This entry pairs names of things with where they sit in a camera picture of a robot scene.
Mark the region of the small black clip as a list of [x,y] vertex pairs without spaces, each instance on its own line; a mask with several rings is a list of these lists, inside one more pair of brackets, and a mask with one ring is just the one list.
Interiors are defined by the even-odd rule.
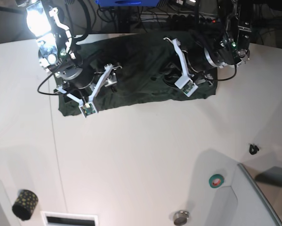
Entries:
[[249,153],[251,155],[256,155],[260,151],[260,149],[261,149],[261,147],[256,145],[256,144],[251,143],[249,145]]

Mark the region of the small metal tin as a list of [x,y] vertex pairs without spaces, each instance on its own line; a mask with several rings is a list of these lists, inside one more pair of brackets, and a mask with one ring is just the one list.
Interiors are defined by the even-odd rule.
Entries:
[[173,215],[173,223],[175,226],[183,226],[189,220],[189,212],[186,210],[176,211]]

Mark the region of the white slotted tray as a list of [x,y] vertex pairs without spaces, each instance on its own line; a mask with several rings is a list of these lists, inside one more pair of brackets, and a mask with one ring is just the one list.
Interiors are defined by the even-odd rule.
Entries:
[[98,226],[98,215],[41,211],[45,226]]

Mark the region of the black yellow-dotted cup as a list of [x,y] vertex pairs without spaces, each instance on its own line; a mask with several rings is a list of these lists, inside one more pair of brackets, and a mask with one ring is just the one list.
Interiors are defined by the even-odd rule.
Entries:
[[12,205],[13,214],[22,221],[31,219],[38,204],[38,196],[30,190],[20,190],[17,199]]

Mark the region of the blue box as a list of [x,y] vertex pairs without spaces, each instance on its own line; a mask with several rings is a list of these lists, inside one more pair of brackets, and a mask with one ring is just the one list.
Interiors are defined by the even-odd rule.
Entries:
[[101,7],[156,7],[159,0],[95,0]]

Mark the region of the dark green t-shirt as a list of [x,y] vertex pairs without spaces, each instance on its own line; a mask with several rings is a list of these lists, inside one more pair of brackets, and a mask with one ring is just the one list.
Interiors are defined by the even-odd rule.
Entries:
[[166,100],[186,101],[206,99],[215,95],[217,83],[201,82],[199,88],[187,97],[174,85],[178,73],[169,68],[174,50],[164,37],[178,38],[187,47],[194,47],[188,32],[171,31],[143,33],[100,40],[82,45],[82,55],[88,56],[98,50],[103,53],[93,63],[99,66],[113,60],[123,67],[118,75],[115,89],[102,88],[97,96],[99,110],[107,110],[134,104]]

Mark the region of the green tape roll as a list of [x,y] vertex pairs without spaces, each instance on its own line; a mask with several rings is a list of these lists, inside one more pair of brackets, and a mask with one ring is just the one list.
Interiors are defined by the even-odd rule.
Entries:
[[214,174],[209,178],[209,186],[211,188],[219,188],[223,185],[225,178],[221,174]]

